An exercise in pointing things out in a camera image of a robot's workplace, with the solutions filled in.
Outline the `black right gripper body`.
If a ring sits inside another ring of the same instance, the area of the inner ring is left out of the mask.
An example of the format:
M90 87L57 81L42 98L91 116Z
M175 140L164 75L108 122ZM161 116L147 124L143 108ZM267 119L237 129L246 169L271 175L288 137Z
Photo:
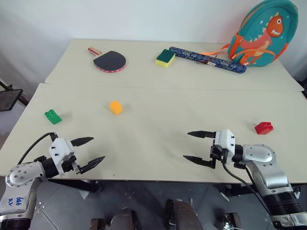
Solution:
M216 161L226 163L226 149L215 144L215 141L213 141L213 144L211 146L210 157L213 163L216 163Z

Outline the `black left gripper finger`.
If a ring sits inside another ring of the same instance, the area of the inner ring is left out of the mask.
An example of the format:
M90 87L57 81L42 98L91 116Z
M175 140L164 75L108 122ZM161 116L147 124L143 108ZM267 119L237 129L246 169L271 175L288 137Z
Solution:
M78 166L78 169L79 169L79 173L80 174L83 174L91 169L93 169L94 167L96 167L103 159L105 158L105 156L101 156L101 157L98 157L94 160L91 160L88 162L87 165L85 166Z
M81 145L88 143L89 141L91 141L93 139L94 139L94 137L77 138L77 139L71 140L71 144L74 147L78 147L78 146L81 146Z

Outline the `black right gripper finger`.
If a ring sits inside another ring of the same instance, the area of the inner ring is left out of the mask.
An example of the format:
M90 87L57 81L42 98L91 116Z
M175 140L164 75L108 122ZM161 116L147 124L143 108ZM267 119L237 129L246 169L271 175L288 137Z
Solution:
M195 157L195 156L183 155L183 157L185 159L191 161L192 163L197 164L197 165L201 165L201 166L205 166L205 167L215 169L215 161L205 161L202 158Z
M187 133L190 136L198 137L198 138L215 138L216 132L209 131L191 131Z

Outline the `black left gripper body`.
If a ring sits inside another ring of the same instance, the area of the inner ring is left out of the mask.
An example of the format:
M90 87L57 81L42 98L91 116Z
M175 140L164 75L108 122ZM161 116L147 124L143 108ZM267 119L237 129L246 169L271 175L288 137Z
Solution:
M76 163L75 155L72 155L67 160L63 161L61 166L65 173L69 171L74 171L76 174L80 173L80 167Z

